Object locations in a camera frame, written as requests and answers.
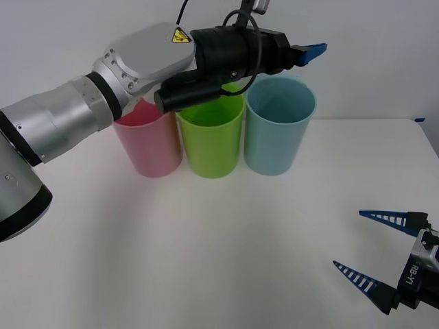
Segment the plastic cup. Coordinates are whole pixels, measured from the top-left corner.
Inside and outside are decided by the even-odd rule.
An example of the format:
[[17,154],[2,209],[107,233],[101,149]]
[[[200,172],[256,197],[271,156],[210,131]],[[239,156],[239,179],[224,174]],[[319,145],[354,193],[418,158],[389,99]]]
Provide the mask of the plastic cup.
[[114,129],[134,168],[143,176],[157,178],[175,171],[182,161],[176,115],[161,115],[145,100],[115,121]]
[[[240,89],[236,84],[224,88]],[[244,98],[240,95],[221,97],[177,114],[193,172],[204,178],[220,178],[233,171],[239,158],[243,111]]]
[[291,168],[316,98],[303,83],[290,77],[255,82],[246,93],[244,159],[262,175],[280,175]]

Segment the warning label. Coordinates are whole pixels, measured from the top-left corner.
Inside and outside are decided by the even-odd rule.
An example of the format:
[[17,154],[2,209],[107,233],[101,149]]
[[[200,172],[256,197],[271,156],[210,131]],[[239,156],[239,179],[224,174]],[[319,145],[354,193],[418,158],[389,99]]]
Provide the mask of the warning label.
[[190,37],[188,37],[182,29],[179,27],[176,28],[174,36],[172,37],[173,43],[190,43],[191,41]]

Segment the white table surface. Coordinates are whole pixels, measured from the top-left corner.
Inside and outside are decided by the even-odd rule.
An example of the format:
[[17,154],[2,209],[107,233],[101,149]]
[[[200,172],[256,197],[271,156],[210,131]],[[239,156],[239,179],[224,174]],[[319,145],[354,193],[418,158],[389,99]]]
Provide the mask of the white table surface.
[[439,229],[439,159],[413,121],[312,121],[275,178],[242,157],[219,180],[186,160],[142,178],[112,129],[37,172],[54,202],[0,244],[1,329],[439,326],[425,304],[381,314],[332,263],[398,282],[414,239],[358,210]]

